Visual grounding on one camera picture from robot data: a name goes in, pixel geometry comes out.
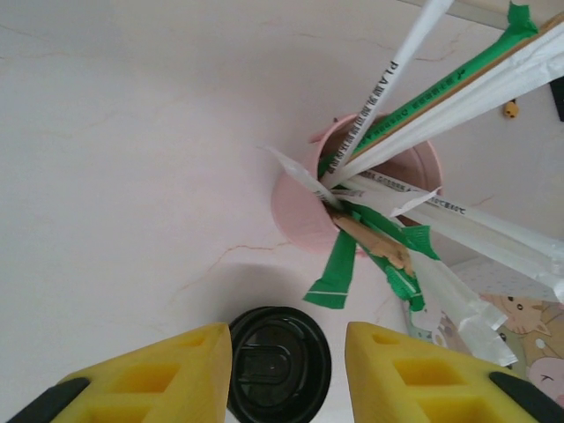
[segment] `white table surface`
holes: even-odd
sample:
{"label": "white table surface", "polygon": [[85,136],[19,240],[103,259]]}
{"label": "white table surface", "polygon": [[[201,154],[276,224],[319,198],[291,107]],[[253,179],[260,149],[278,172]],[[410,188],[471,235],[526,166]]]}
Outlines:
{"label": "white table surface", "polygon": [[[27,0],[0,5],[0,420],[69,372],[264,304],[310,313],[352,421],[346,323],[404,330],[360,261],[346,308],[301,301],[326,256],[271,218],[280,168],[360,107],[418,8],[392,0]],[[444,18],[389,109],[499,35]],[[542,87],[435,140],[445,192],[562,236],[563,126]],[[438,241],[447,263],[473,253]]]}

